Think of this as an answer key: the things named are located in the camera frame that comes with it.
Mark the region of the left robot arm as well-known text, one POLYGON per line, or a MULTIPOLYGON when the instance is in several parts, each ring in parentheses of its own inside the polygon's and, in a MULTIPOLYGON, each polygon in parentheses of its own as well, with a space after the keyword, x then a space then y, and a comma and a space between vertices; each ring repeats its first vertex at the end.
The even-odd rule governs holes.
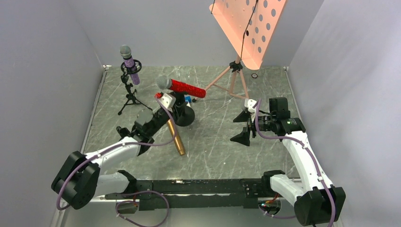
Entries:
POLYGON ((92 198, 109 194, 127 194, 136 188, 136 178, 125 170, 106 175, 104 172, 114 165, 132 157, 138 157, 155 146, 153 136, 162 126, 172 121, 173 128, 185 114, 186 106, 160 106, 156 112, 139 113, 131 130, 117 128, 121 139, 101 150, 82 154, 72 152, 51 184, 58 194, 57 210, 72 207, 78 210, 92 198))

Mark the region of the red glitter microphone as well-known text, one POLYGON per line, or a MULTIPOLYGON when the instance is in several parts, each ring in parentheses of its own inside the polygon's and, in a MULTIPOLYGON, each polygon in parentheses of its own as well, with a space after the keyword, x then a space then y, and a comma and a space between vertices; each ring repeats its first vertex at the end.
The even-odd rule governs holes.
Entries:
POLYGON ((204 98, 206 96, 205 89, 171 79, 167 76, 158 77, 156 79, 156 84, 160 89, 169 89, 174 92, 186 93, 198 98, 204 98))

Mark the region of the purple glitter microphone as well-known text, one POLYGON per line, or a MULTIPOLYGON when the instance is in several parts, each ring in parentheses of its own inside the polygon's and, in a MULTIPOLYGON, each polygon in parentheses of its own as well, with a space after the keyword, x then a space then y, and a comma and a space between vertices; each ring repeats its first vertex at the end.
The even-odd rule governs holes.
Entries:
POLYGON ((120 55, 123 57, 125 68, 134 85, 140 84, 136 63, 131 54, 131 48, 127 45, 120 47, 120 55))

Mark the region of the black tripod shock-mount stand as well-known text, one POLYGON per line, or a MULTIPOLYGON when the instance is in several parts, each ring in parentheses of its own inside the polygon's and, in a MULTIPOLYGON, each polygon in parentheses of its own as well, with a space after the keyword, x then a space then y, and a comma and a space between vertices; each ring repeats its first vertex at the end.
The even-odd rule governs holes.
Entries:
POLYGON ((120 78, 127 91, 127 94, 125 96, 127 98, 127 101, 124 103, 121 110, 117 113, 118 115, 121 115, 123 110, 125 109, 125 107, 129 106, 129 105, 143 105, 147 109, 149 109, 151 111, 153 110, 146 104, 142 103, 139 99, 137 99, 137 97, 135 96, 135 94, 137 93, 137 90, 136 89, 132 90, 133 84, 128 83, 129 78, 131 78, 132 75, 135 75, 135 74, 137 75, 138 72, 140 72, 142 69, 142 64, 139 60, 132 59, 132 62, 133 62, 133 65, 130 66, 129 68, 126 67, 125 61, 121 64, 122 75, 120 76, 120 78))

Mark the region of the black round-base mic stand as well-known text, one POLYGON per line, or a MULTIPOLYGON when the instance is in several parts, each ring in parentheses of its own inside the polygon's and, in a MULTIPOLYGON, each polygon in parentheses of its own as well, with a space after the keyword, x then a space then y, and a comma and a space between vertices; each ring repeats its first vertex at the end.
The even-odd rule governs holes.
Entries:
POLYGON ((170 95, 175 98, 172 107, 175 124, 180 127, 191 125, 195 119, 195 113, 194 110, 187 105, 184 93, 170 92, 170 95))

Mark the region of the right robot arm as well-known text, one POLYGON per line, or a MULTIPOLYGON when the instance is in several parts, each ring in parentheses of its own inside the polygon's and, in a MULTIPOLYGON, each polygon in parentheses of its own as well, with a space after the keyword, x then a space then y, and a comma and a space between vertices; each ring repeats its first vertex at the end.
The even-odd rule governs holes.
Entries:
POLYGON ((267 140, 279 140, 290 154, 300 176, 300 183, 291 180, 283 171, 267 171, 262 176, 262 188, 282 196, 294 208, 294 218, 302 226, 338 221, 346 194, 335 187, 323 171, 299 118, 291 116, 285 97, 269 99, 269 111, 260 110, 260 102, 246 98, 242 112, 233 120, 245 122, 241 133, 230 140, 250 146, 250 138, 260 135, 267 140))

